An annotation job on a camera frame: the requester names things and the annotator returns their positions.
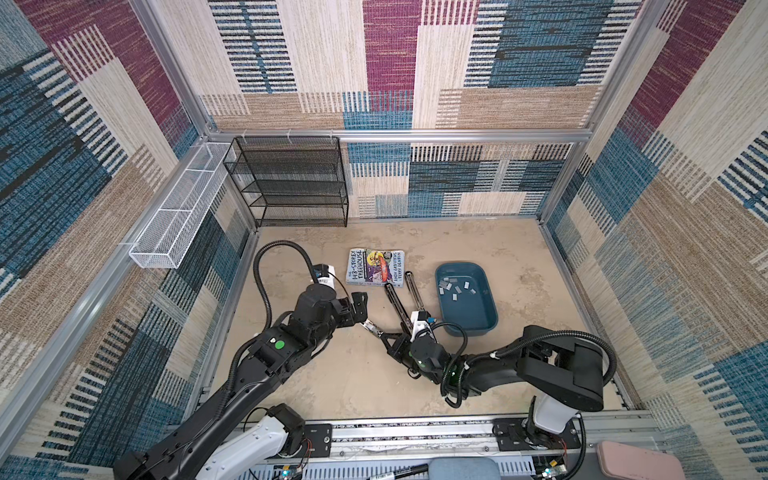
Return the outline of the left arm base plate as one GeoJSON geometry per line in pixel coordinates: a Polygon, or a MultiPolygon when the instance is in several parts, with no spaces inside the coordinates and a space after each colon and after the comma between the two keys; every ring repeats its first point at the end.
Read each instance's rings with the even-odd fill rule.
{"type": "Polygon", "coordinates": [[[331,455],[333,425],[310,423],[304,427],[303,440],[298,457],[300,459],[323,459],[331,455]]]}

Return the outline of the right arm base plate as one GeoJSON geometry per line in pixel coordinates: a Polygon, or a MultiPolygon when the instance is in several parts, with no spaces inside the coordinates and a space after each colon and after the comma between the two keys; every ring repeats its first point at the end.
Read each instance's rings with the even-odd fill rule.
{"type": "Polygon", "coordinates": [[[524,418],[498,418],[492,421],[491,434],[502,452],[563,449],[571,452],[581,448],[579,430],[573,421],[567,423],[561,434],[552,434],[529,429],[524,418]]]}

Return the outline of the small white mini stapler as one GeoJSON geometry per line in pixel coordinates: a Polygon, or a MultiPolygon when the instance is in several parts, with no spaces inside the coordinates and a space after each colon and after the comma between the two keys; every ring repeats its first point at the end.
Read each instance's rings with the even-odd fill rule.
{"type": "Polygon", "coordinates": [[[372,333],[377,338],[381,338],[384,334],[384,331],[381,330],[378,326],[376,326],[373,322],[370,320],[366,320],[362,323],[362,326],[370,333],[372,333]]]}

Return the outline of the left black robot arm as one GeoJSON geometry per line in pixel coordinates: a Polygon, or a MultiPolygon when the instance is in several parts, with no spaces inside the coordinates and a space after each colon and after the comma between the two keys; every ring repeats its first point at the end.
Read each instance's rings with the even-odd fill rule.
{"type": "Polygon", "coordinates": [[[311,283],[293,310],[268,314],[264,330],[242,344],[225,383],[186,421],[145,452],[128,452],[113,467],[117,479],[234,479],[246,468],[278,454],[298,451],[303,420],[282,405],[247,432],[231,434],[242,420],[328,344],[339,328],[364,323],[368,296],[345,298],[319,281],[313,262],[297,243],[266,244],[253,260],[258,276],[262,257],[275,247],[290,247],[303,258],[311,283]]]}

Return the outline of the teal plastic tray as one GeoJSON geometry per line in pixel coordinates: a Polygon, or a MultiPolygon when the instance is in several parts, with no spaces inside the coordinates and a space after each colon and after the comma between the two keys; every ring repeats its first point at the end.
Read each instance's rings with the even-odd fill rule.
{"type": "Polygon", "coordinates": [[[472,262],[449,262],[435,271],[435,279],[441,277],[469,276],[475,282],[476,295],[463,294],[457,301],[438,294],[443,321],[460,325],[468,336],[482,336],[498,325],[498,311],[490,283],[483,268],[472,262]]]}

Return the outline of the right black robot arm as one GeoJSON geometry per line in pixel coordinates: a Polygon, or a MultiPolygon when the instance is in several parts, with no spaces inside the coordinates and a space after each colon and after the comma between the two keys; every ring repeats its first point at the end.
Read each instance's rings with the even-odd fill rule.
{"type": "Polygon", "coordinates": [[[437,385],[454,409],[495,387],[515,383],[534,386],[541,394],[531,401],[527,417],[514,426],[494,426],[502,443],[518,442],[529,449],[573,448],[579,444],[573,418],[603,409],[604,388],[618,367],[610,344],[584,331],[529,325],[521,337],[504,347],[468,354],[465,344],[454,353],[447,352],[435,336],[440,328],[458,331],[455,323],[420,322],[413,330],[401,333],[385,332],[370,321],[364,326],[412,378],[426,378],[437,385]]]}

